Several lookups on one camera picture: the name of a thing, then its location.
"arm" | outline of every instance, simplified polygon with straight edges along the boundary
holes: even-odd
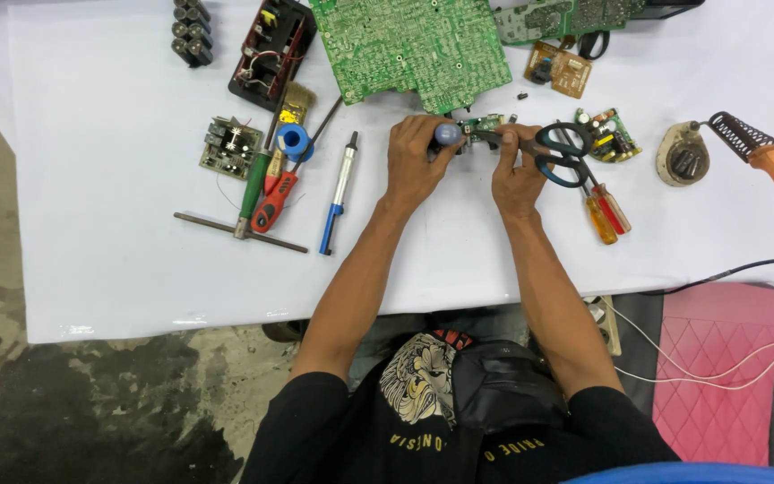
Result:
[[[533,139],[539,126],[505,125],[500,163],[492,175],[492,195],[512,246],[527,325],[567,398],[589,387],[623,387],[593,316],[569,280],[543,231],[534,207],[547,178],[521,153],[518,138]]]
[[[378,316],[405,224],[444,177],[446,165],[460,146],[441,150],[429,162],[426,148],[435,128],[446,122],[452,121],[409,116],[391,129],[387,193],[318,302],[289,380],[312,371],[348,379],[354,352]]]

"quilted pink fabric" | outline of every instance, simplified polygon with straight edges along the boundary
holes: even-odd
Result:
[[[753,350],[774,342],[774,290],[737,283],[710,283],[665,297],[661,349],[694,375],[727,371]],[[711,380],[739,386],[774,359],[774,347],[730,374]],[[659,355],[657,379],[685,374]],[[656,383],[653,420],[687,462],[767,465],[773,368],[742,390],[689,381]]]

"lion graphic print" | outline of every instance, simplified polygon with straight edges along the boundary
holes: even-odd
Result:
[[[456,423],[452,410],[452,359],[456,349],[429,334],[417,334],[396,352],[381,374],[384,398],[403,422],[433,415]]]

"table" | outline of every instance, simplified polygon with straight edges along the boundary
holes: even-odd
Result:
[[[176,211],[226,224],[237,216],[218,185],[236,203],[243,183],[197,163],[212,116],[269,123],[270,113],[225,87],[256,5],[209,4],[219,19],[215,61],[195,70],[168,48],[168,0],[9,8],[29,342],[310,316],[386,187],[389,127],[421,108],[414,94],[387,92],[338,111],[272,230],[310,254],[174,219]],[[582,294],[668,288],[774,258],[774,185],[765,173],[709,133],[712,167],[700,183],[675,189],[654,168],[655,150],[676,122],[726,110],[774,135],[774,1],[744,9],[714,0],[667,21],[631,22],[613,34],[581,100],[524,81],[528,50],[506,51],[514,81],[479,95],[468,117],[515,113],[522,123],[546,124],[579,107],[617,107],[645,150],[623,164],[591,162],[634,226],[618,244],[598,241],[578,190],[550,183],[537,204]],[[759,70],[750,59],[760,59]],[[338,96],[319,40],[297,81],[318,94],[311,125]],[[531,96],[518,101],[524,91]],[[352,130],[360,131],[360,153],[335,255],[325,257],[317,247]],[[403,234],[382,314],[519,300],[490,194],[495,163],[484,145],[452,161]],[[774,285],[774,265],[728,280]]]

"hand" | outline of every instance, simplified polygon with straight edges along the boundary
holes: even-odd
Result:
[[[513,168],[519,154],[519,140],[533,139],[542,126],[504,124],[495,128],[503,134],[500,162],[492,175],[492,196],[504,222],[521,220],[537,213],[536,202],[546,178],[533,162],[533,154],[521,153],[521,166]],[[540,152],[548,150],[537,146]]]
[[[387,149],[387,193],[384,198],[394,207],[413,213],[435,190],[444,177],[446,165],[462,142],[444,147],[429,161],[426,152],[438,125],[453,122],[443,116],[408,116],[390,131]]]

